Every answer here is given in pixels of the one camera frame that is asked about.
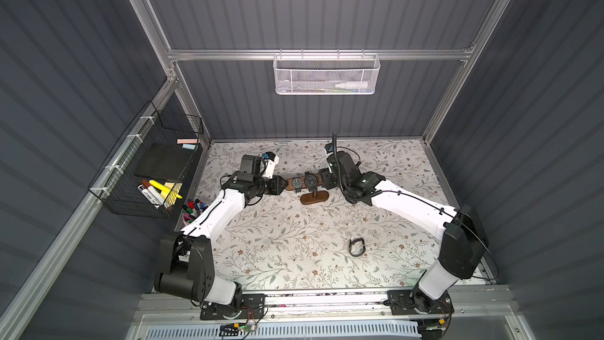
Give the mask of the black chunky wrist watch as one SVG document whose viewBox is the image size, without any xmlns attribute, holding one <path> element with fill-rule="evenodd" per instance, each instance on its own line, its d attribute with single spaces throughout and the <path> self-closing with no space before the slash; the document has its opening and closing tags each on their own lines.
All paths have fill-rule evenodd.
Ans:
<svg viewBox="0 0 604 340">
<path fill-rule="evenodd" d="M 319 181 L 318 181 L 316 175 L 312 174 L 310 172 L 306 172 L 305 173 L 305 187 L 308 189 L 308 191 L 314 195 L 318 190 L 318 185 L 319 185 Z"/>
</svg>

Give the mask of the wooden T-bar watch stand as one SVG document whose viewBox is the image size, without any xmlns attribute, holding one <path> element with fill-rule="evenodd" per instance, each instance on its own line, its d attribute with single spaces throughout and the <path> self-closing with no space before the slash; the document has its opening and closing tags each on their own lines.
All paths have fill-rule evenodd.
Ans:
<svg viewBox="0 0 604 340">
<path fill-rule="evenodd" d="M 287 179 L 286 190 L 294 193 L 301 193 L 306 190 L 306 193 L 300 197 L 300 203 L 303 206 L 309 206 L 323 203 L 329 199 L 329 192 L 322 190 L 322 187 L 324 187 L 324 184 L 318 173 L 306 172 L 302 176 Z"/>
</svg>

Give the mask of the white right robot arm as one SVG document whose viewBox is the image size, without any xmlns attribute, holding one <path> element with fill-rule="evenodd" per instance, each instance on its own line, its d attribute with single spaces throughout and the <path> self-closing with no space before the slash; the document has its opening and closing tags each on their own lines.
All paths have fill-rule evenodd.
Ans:
<svg viewBox="0 0 604 340">
<path fill-rule="evenodd" d="M 473 209 L 430 201 L 404 190 L 385 176 L 363 173 L 338 146 L 338 136 L 325 146 L 328 169 L 346 201 L 387 210 L 429 233 L 440 244 L 438 258 L 421 275 L 407 298 L 407 307 L 429 313 L 459 280 L 473 278 L 489 241 Z"/>
</svg>

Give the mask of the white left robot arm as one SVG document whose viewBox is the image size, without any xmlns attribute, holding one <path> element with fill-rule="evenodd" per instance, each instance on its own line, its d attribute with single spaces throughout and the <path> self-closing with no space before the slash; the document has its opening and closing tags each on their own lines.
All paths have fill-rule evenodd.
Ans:
<svg viewBox="0 0 604 340">
<path fill-rule="evenodd" d="M 215 274 L 212 242 L 253 199 L 281 195 L 287 181 L 274 173 L 278 161 L 272 152 L 243 156 L 239 170 L 221 183 L 216 199 L 201 217 L 163 237 L 155 291 L 233 311 L 242 308 L 242 286 Z"/>
</svg>

